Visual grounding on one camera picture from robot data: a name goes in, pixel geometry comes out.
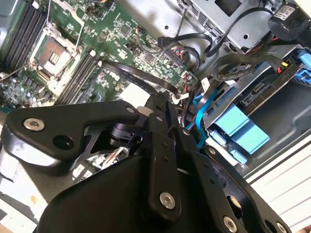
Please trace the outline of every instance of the white label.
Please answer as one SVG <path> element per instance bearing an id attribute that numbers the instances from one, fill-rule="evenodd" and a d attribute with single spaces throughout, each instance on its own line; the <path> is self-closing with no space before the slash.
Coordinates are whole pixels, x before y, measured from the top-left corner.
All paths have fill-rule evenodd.
<path id="1" fill-rule="evenodd" d="M 275 15 L 274 17 L 280 18 L 282 20 L 286 20 L 293 12 L 295 8 L 291 6 L 283 6 Z"/>
<path id="2" fill-rule="evenodd" d="M 229 86 L 235 84 L 236 82 L 234 80 L 229 80 L 225 82 L 226 84 L 228 84 Z"/>
<path id="3" fill-rule="evenodd" d="M 202 79 L 201 83 L 202 83 L 202 87 L 203 87 L 203 90 L 204 90 L 204 93 L 205 93 L 208 90 L 209 86 L 210 86 L 208 78 Z"/>
<path id="4" fill-rule="evenodd" d="M 33 7 L 34 7 L 35 9 L 39 9 L 40 5 L 39 5 L 39 3 L 37 3 L 36 1 L 34 1 L 34 2 L 33 2 Z"/>

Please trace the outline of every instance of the black mounting arm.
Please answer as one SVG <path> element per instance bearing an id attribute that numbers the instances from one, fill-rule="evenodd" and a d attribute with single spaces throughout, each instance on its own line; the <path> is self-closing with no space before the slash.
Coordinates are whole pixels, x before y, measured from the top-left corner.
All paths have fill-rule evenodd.
<path id="1" fill-rule="evenodd" d="M 217 150 L 206 146 L 200 154 L 172 104 L 147 106 L 138 111 L 112 101 L 8 115 L 0 157 L 4 151 L 47 176 L 63 176 L 77 161 L 120 146 L 130 149 L 127 158 L 58 194 L 37 233 L 291 232 Z"/>

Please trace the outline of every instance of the metal screw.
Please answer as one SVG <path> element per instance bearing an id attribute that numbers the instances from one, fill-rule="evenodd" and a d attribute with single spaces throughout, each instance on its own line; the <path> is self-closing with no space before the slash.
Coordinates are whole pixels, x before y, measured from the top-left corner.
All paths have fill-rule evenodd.
<path id="1" fill-rule="evenodd" d="M 282 224 L 280 224 L 280 223 L 278 223 L 278 222 L 277 222 L 276 224 L 277 224 L 278 228 L 279 228 L 283 233 L 287 233 L 286 229 L 283 227 Z"/>
<path id="2" fill-rule="evenodd" d="M 227 216 L 224 217 L 224 224 L 230 232 L 236 233 L 238 231 L 237 225 L 235 225 L 234 221 Z"/>
<path id="3" fill-rule="evenodd" d="M 159 117 L 159 116 L 157 116 L 156 118 L 157 118 L 157 120 L 159 120 L 161 122 L 163 121 L 163 119 L 161 117 Z"/>
<path id="4" fill-rule="evenodd" d="M 131 108 L 126 108 L 126 110 L 127 110 L 128 112 L 130 112 L 130 113 L 134 113 L 134 110 L 131 109 Z"/>
<path id="5" fill-rule="evenodd" d="M 24 121 L 24 126 L 26 129 L 31 131 L 42 131 L 45 127 L 45 124 L 42 120 L 36 118 L 29 118 Z"/>
<path id="6" fill-rule="evenodd" d="M 175 208 L 175 199 L 169 193 L 165 193 L 165 192 L 161 193 L 160 202 L 165 208 L 169 210 L 172 210 L 173 208 Z"/>
<path id="7" fill-rule="evenodd" d="M 189 135 L 190 135 L 190 133 L 189 133 L 189 131 L 188 131 L 188 130 L 183 130 L 183 133 L 184 133 L 185 135 L 187 135 L 187 136 L 189 136 Z"/>
<path id="8" fill-rule="evenodd" d="M 212 154 L 216 154 L 215 150 L 212 148 L 209 148 L 208 151 L 211 152 Z"/>

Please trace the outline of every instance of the black plastic housing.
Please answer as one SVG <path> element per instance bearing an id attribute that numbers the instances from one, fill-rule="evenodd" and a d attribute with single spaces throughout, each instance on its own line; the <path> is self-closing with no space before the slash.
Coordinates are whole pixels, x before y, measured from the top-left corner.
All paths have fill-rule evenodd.
<path id="1" fill-rule="evenodd" d="M 309 26 L 309 18 L 294 4 L 284 4 L 268 21 L 270 31 L 284 41 L 299 37 Z"/>

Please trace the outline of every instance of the black ram slot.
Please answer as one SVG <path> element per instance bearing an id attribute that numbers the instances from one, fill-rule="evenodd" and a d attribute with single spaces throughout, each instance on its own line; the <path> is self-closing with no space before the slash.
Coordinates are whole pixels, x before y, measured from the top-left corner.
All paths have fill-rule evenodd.
<path id="1" fill-rule="evenodd" d="M 16 70 L 23 66 L 45 22 L 46 13 L 27 2 L 1 60 L 6 70 Z"/>
<path id="2" fill-rule="evenodd" d="M 71 104 L 77 97 L 84 83 L 94 72 L 98 63 L 98 58 L 91 56 L 89 53 L 80 61 L 78 68 L 74 72 L 72 78 L 57 98 L 55 105 Z"/>
<path id="3" fill-rule="evenodd" d="M 98 72 L 96 73 L 96 75 L 93 75 L 93 77 L 91 77 L 91 80 L 89 80 L 89 84 L 85 87 L 85 89 L 83 90 L 82 95 L 77 99 L 76 103 L 82 103 L 82 101 L 85 99 L 87 92 L 91 89 L 91 87 L 95 84 L 99 74 L 102 72 L 102 69 L 98 70 Z"/>

